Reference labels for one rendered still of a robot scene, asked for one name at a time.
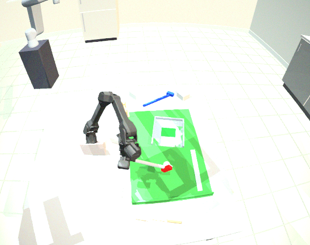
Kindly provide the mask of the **green putting mat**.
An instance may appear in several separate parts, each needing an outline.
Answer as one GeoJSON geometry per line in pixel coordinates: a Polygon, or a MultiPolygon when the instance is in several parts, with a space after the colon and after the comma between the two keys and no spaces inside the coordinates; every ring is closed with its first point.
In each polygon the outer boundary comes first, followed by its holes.
{"type": "Polygon", "coordinates": [[[189,109],[153,110],[128,112],[137,128],[137,143],[141,155],[137,160],[163,165],[169,162],[172,170],[130,161],[131,201],[183,197],[212,192],[205,161],[189,109]],[[159,146],[153,139],[154,117],[184,119],[184,148],[159,146]],[[201,191],[197,190],[196,176],[190,150],[195,150],[198,162],[201,191]]]}

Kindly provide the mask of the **blue putter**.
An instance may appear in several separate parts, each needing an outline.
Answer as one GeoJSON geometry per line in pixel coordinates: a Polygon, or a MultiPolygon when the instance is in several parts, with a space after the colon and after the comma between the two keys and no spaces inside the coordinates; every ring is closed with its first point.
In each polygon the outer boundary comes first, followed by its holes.
{"type": "Polygon", "coordinates": [[[166,98],[166,97],[174,97],[174,93],[168,91],[168,92],[166,93],[166,96],[162,96],[162,97],[160,97],[160,98],[158,98],[158,99],[155,99],[155,100],[150,101],[150,102],[148,102],[148,103],[146,103],[146,104],[143,104],[143,107],[145,107],[145,106],[147,106],[147,105],[149,105],[149,104],[152,104],[152,103],[154,103],[154,102],[156,102],[156,101],[159,101],[159,100],[161,100],[161,99],[164,99],[164,98],[166,98]]]}

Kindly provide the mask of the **white flat bar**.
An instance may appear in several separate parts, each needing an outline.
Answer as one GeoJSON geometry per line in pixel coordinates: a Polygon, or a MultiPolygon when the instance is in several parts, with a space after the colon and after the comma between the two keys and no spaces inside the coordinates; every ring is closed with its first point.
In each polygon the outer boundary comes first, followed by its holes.
{"type": "Polygon", "coordinates": [[[194,173],[196,176],[196,183],[197,183],[197,190],[201,191],[202,189],[202,184],[201,184],[201,178],[200,178],[200,174],[199,174],[199,168],[198,168],[198,162],[197,162],[197,158],[196,158],[196,152],[195,150],[190,150],[191,152],[191,156],[192,156],[192,163],[193,163],[193,167],[194,167],[194,173]]]}
{"type": "Polygon", "coordinates": [[[120,217],[120,210],[121,210],[121,199],[122,199],[122,191],[123,191],[123,182],[118,183],[118,191],[117,191],[117,201],[116,201],[116,208],[114,214],[114,223],[113,223],[113,230],[118,231],[119,227],[119,217],[120,217]]]}

